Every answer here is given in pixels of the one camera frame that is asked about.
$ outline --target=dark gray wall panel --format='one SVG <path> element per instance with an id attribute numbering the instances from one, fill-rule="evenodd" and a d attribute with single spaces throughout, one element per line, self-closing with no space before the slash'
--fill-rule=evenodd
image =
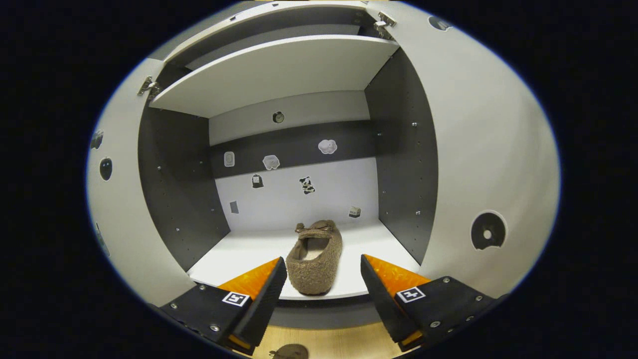
<path id="1" fill-rule="evenodd" d="M 228 45 L 229 43 L 268 31 L 285 29 L 287 27 L 319 24 L 342 24 L 372 28 L 374 23 L 375 20 L 365 11 L 352 8 L 321 6 L 279 11 L 221 30 L 214 36 L 205 38 L 191 46 L 189 49 L 172 59 L 171 63 L 177 66 L 186 66 L 196 58 L 222 46 Z M 374 33 L 365 32 L 362 34 L 367 35 Z"/>
<path id="2" fill-rule="evenodd" d="M 158 81 L 179 75 L 169 66 Z M 144 109 L 138 145 L 142 190 L 159 235 L 185 271 L 230 232 L 209 148 L 208 119 Z"/>
<path id="3" fill-rule="evenodd" d="M 426 94 L 402 49 L 365 93 L 370 120 L 381 134 L 375 137 L 379 219 L 421 264 L 438 187 L 436 137 Z"/>
<path id="4" fill-rule="evenodd" d="M 318 148 L 322 140 L 335 140 L 337 150 L 324 155 Z M 224 166 L 224 153 L 235 153 L 235 166 Z M 375 156 L 372 122 L 345 121 L 286 128 L 236 139 L 211 147 L 210 159 L 215 178 L 266 171 L 262 162 L 276 155 L 278 168 Z"/>

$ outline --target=fuzzy slipper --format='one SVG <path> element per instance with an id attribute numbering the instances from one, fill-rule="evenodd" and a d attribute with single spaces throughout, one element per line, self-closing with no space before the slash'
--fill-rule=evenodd
<path id="1" fill-rule="evenodd" d="M 310 228 L 297 224 L 299 239 L 286 258 L 292 286 L 301 294 L 328 293 L 337 275 L 343 243 L 334 221 L 320 220 Z"/>

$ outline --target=white back wall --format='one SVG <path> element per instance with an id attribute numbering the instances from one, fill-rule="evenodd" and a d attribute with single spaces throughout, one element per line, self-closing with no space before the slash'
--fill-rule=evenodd
<path id="1" fill-rule="evenodd" d="M 337 224 L 374 222 L 379 202 L 376 159 L 360 158 L 324 164 L 274 169 L 258 173 L 264 187 L 252 188 L 253 174 L 216 179 L 219 199 L 231 231 L 295 229 L 321 219 Z M 304 194 L 299 179 L 311 177 L 315 192 Z M 237 201 L 239 213 L 231 213 Z M 361 217 L 348 216 L 350 206 Z"/>

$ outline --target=brown slipper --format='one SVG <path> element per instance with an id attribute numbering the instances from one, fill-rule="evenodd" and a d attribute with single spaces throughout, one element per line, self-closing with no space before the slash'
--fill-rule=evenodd
<path id="1" fill-rule="evenodd" d="M 308 349 L 301 344 L 286 344 L 277 351 L 271 350 L 273 359 L 308 359 Z"/>
<path id="2" fill-rule="evenodd" d="M 343 243 L 334 221 L 320 220 L 310 228 L 297 224 L 299 239 L 286 258 L 292 286 L 301 294 L 323 295 L 337 275 Z"/>

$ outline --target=white shelf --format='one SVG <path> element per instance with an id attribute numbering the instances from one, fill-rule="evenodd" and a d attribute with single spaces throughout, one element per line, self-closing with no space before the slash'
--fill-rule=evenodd
<path id="1" fill-rule="evenodd" d="M 338 225 L 343 251 L 337 277 L 325 296 L 304 296 L 286 279 L 281 291 L 284 300 L 325 300 L 367 294 L 361 278 L 361 254 L 369 254 L 418 272 L 419 264 L 379 221 Z M 297 241 L 294 224 L 289 230 L 267 232 L 231 232 L 204 255 L 189 271 L 196 282 L 219 286 L 277 257 L 286 259 Z"/>
<path id="2" fill-rule="evenodd" d="M 389 40 L 337 34 L 267 42 L 198 68 L 150 106 L 211 118 L 275 98 L 363 91 L 398 48 Z"/>

